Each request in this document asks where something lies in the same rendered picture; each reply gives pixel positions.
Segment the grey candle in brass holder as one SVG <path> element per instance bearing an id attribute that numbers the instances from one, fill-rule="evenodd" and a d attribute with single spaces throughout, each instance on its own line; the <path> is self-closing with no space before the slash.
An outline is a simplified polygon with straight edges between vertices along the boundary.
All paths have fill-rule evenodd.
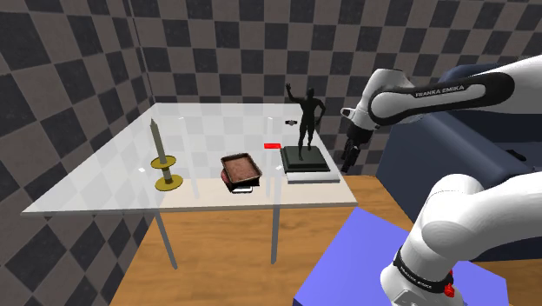
<path id="1" fill-rule="evenodd" d="M 162 172 L 162 177 L 155 182 L 155 188 L 160 191 L 174 190 L 183 183 L 181 176 L 172 174 L 170 171 L 170 167 L 176 163 L 176 158 L 165 154 L 159 127 L 154 119 L 150 120 L 149 127 L 157 152 L 157 157 L 151 161 L 150 166 Z"/>

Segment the brown rectangular tray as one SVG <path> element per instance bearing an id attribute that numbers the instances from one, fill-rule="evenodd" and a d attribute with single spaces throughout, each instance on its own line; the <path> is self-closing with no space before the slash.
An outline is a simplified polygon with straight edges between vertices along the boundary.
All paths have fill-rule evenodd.
<path id="1" fill-rule="evenodd" d="M 261 169 L 248 153 L 238 153 L 221 158 L 225 175 L 232 184 L 258 182 Z"/>

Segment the dark blue sofa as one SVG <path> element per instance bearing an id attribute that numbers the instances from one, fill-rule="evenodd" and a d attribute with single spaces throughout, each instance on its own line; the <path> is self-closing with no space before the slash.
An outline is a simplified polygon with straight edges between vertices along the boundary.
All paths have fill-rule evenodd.
<path id="1" fill-rule="evenodd" d="M 421 87 L 377 70 L 365 93 L 377 116 L 407 120 L 391 128 L 377 177 L 411 220 L 443 176 L 489 189 L 533 174 L 542 187 L 542 57 L 462 65 Z"/>

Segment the glass table with grey legs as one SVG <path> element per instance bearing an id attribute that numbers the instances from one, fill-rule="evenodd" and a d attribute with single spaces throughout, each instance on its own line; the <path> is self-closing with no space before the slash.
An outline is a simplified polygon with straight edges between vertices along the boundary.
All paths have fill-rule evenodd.
<path id="1" fill-rule="evenodd" d="M 180 187 L 160 191 L 162 172 L 150 120 L 157 123 L 172 174 Z M 339 183 L 289 184 L 281 154 L 264 143 L 296 145 L 301 120 L 290 103 L 156 103 L 23 211 L 26 216 L 262 210 L 273 211 L 271 252 L 277 252 L 280 211 L 285 208 L 348 207 L 357 201 L 319 137 L 320 150 Z M 228 192 L 220 178 L 221 158 L 247 152 L 261 168 L 260 186 L 245 195 Z"/>

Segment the white flat book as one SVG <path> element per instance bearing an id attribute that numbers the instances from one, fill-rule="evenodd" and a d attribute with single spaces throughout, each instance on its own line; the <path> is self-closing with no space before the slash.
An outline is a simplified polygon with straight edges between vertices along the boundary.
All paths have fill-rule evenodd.
<path id="1" fill-rule="evenodd" d="M 339 183 L 340 177 L 332 171 L 323 172 L 288 172 L 286 178 L 289 184 L 303 183 Z"/>

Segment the dark red and black box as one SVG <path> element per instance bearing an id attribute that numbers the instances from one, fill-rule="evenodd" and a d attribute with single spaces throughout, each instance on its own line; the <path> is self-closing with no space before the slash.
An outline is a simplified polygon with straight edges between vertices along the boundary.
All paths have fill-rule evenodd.
<path id="1" fill-rule="evenodd" d="M 228 176 L 225 170 L 221 171 L 221 179 L 230 191 L 235 190 L 240 187 L 254 187 L 254 186 L 260 185 L 260 180 L 258 178 L 249 180 L 246 182 L 241 182 L 241 183 L 231 183 L 228 179 Z"/>

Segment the blue robot stand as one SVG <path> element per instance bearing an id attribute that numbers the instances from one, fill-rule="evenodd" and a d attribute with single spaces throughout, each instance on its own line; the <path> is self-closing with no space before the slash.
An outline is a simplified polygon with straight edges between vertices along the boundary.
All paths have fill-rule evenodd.
<path id="1" fill-rule="evenodd" d="M 292 306 L 390 306 L 380 272 L 408 232 L 354 209 L 294 296 Z M 509 306 L 506 280 L 470 262 L 453 268 L 466 306 Z"/>

